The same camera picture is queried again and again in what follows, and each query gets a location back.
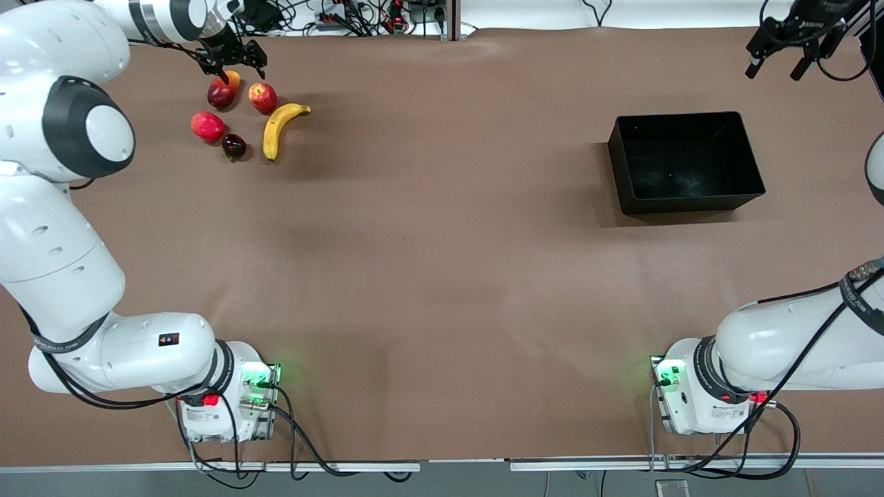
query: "gray floor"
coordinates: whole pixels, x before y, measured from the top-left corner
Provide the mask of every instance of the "gray floor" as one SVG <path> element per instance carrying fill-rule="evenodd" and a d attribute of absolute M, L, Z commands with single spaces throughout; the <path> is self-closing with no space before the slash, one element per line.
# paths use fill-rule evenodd
<path fill-rule="evenodd" d="M 572 472 L 551 474 L 549 497 L 598 497 L 601 473 L 586 480 Z M 692 497 L 866 497 L 884 495 L 884 470 L 813 470 L 812 491 L 804 470 L 793 470 L 772 482 L 739 480 L 706 481 L 687 477 Z M 654 497 L 655 480 L 679 479 L 635 471 L 609 471 L 606 497 Z M 3 497 L 82 497 L 125 495 L 126 497 L 542 497 L 545 474 L 513 473 L 504 463 L 425 463 L 405 484 L 395 484 L 380 474 L 334 478 L 312 474 L 293 482 L 286 474 L 264 474 L 245 491 L 228 490 L 192 471 L 0 474 Z"/>

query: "brown tabletop surface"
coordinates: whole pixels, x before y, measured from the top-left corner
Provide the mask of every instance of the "brown tabletop surface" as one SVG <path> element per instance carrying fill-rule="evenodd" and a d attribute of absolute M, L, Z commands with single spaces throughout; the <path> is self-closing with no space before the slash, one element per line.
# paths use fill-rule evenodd
<path fill-rule="evenodd" d="M 787 50 L 748 80 L 752 32 L 262 39 L 268 82 L 314 111 L 285 130 L 275 164 L 244 96 L 220 115 L 254 155 L 229 164 L 195 138 L 210 78 L 139 47 L 106 86 L 134 125 L 135 161 L 73 198 L 126 272 L 117 312 L 198 312 L 282 363 L 327 459 L 643 454 L 649 356 L 884 247 L 863 173 L 884 127 L 871 77 L 811 69 L 794 82 Z M 849 39 L 829 68 L 862 64 Z M 743 115 L 766 195 L 732 213 L 620 214 L 614 119 L 702 111 Z M 0 465 L 187 459 L 162 405 L 111 412 L 39 391 L 6 293 L 0 322 Z M 803 451 L 884 447 L 881 391 L 781 399 Z M 767 417 L 751 450 L 786 451 L 789 431 Z M 287 429 L 245 452 L 285 460 Z"/>

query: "apple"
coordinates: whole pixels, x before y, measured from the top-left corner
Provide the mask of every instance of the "apple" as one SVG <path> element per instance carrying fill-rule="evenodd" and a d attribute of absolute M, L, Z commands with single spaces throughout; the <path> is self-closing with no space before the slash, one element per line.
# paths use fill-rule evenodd
<path fill-rule="evenodd" d="M 209 105 L 216 109 L 226 109 L 230 106 L 236 97 L 236 91 L 240 89 L 240 74 L 236 71 L 225 71 L 225 74 L 230 82 L 225 83 L 221 78 L 215 78 L 206 96 Z"/>
<path fill-rule="evenodd" d="M 190 130 L 205 141 L 218 141 L 224 136 L 224 121 L 211 112 L 199 111 L 190 119 Z"/>
<path fill-rule="evenodd" d="M 255 83 L 248 89 L 248 100 L 262 114 L 271 114 L 276 110 L 279 99 L 276 91 L 267 83 Z"/>

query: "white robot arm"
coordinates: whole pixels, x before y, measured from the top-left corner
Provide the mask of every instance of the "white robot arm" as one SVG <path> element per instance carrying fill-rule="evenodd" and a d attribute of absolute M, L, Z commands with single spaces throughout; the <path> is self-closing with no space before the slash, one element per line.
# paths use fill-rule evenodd
<path fill-rule="evenodd" d="M 872 145 L 865 176 L 884 205 L 884 134 Z M 819 290 L 753 302 L 725 317 L 718 332 L 676 342 L 654 368 L 669 427 L 727 433 L 749 415 L 750 395 L 775 389 L 821 326 L 813 348 L 783 385 L 787 390 L 884 388 L 884 258 Z M 865 282 L 861 296 L 854 285 Z M 833 313 L 843 306 L 834 319 Z"/>
<path fill-rule="evenodd" d="M 275 394 L 255 383 L 278 370 L 196 314 L 115 314 L 126 279 L 71 201 L 69 181 L 132 161 L 133 129 L 97 83 L 126 68 L 139 9 L 175 42 L 201 36 L 213 12 L 203 0 L 51 0 L 0 14 L 0 283 L 34 334 L 28 367 L 42 390 L 152 386 L 181 394 L 192 440 L 268 438 Z"/>

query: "dark purple fruit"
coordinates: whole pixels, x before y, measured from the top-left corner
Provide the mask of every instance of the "dark purple fruit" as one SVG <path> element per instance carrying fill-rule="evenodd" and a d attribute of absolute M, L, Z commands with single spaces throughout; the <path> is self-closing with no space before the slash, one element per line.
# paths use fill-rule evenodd
<path fill-rule="evenodd" d="M 224 150 L 224 157 L 230 160 L 236 160 L 246 155 L 246 141 L 238 134 L 225 134 L 221 139 L 221 149 Z"/>

